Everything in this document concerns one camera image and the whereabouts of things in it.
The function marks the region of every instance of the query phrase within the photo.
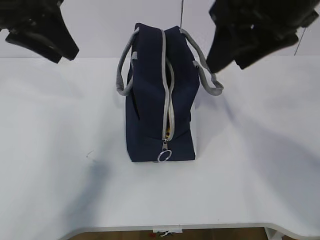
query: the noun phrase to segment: navy blue bag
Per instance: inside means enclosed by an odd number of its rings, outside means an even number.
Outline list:
[[[116,88],[126,96],[126,147],[132,162],[190,161],[196,158],[190,121],[199,89],[218,96],[223,91],[215,74],[210,87],[186,39],[209,70],[199,46],[183,29],[163,31],[141,23],[124,49],[117,69]],[[122,68],[131,50],[127,86]]]

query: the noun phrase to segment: gray handle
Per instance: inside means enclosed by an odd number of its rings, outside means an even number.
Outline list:
[[[212,73],[207,65],[206,62],[206,57],[204,55],[204,53],[201,51],[201,48],[199,47],[199,45],[196,43],[196,41],[190,36],[190,34],[184,30],[184,29],[180,29],[180,33],[182,33],[185,38],[188,40],[188,42],[193,46],[193,48],[196,50],[196,52],[199,55],[200,58],[200,63],[202,65],[202,67],[204,67],[205,69],[208,70],[208,72],[211,75],[211,81],[214,84],[215,87],[210,87],[206,78],[206,74],[203,70],[203,68],[200,66],[200,64],[197,61],[193,61],[194,66],[198,69],[199,71],[199,77],[200,77],[200,82],[203,86],[203,88],[210,94],[213,96],[219,96],[222,94],[223,90],[224,90],[224,86],[217,81],[217,77],[216,74]]]
[[[121,55],[121,58],[120,58],[120,61],[119,61],[119,64],[118,64],[118,68],[117,68],[117,71],[116,71],[116,90],[117,92],[121,95],[121,96],[128,96],[131,89],[132,89],[132,86],[133,86],[133,75],[129,81],[129,83],[127,84],[127,86],[125,87],[124,85],[124,79],[122,77],[122,68],[124,66],[124,63],[125,63],[125,59],[126,59],[126,56],[128,55],[129,53],[129,50],[136,38],[136,35],[139,33],[140,29],[139,27],[137,27],[137,29],[134,31],[134,33],[132,34],[132,36],[130,37],[129,39],[129,42],[127,43],[127,45],[125,46],[124,50],[123,50],[123,53]],[[130,60],[130,64],[131,64],[131,67],[132,67],[132,70],[134,68],[134,64],[133,64],[133,60],[137,60],[138,59],[138,54],[137,52],[133,52],[132,53],[132,56],[131,56],[131,60]]]

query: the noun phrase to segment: zipper pull ring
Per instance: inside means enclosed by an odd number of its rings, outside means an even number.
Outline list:
[[[166,157],[165,160],[161,161],[160,158],[166,153],[169,153],[169,156]],[[165,139],[165,140],[163,140],[162,152],[158,156],[158,162],[159,163],[164,163],[164,162],[168,161],[171,158],[171,156],[172,156],[172,151],[168,150],[168,140]]]

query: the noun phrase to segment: white table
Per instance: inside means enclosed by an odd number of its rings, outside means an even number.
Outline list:
[[[161,226],[320,239],[320,56],[225,69],[224,94],[195,101],[197,160],[165,164],[130,162],[117,64],[0,59],[0,239]]]

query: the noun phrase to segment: white zipper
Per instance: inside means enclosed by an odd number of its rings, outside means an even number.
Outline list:
[[[168,148],[168,142],[170,142],[175,134],[175,112],[174,106],[172,103],[172,92],[175,87],[175,73],[174,69],[169,62],[168,58],[166,58],[166,34],[165,31],[161,30],[162,32],[162,83],[165,91],[165,99],[164,99],[164,109],[163,109],[163,126],[162,126],[162,151],[158,156],[158,162],[166,162],[172,155],[172,151]],[[166,64],[169,67],[170,76],[171,76],[171,85],[170,88],[168,87],[167,83],[167,76],[166,76]],[[169,153],[169,156],[161,161],[160,158],[163,154]]]

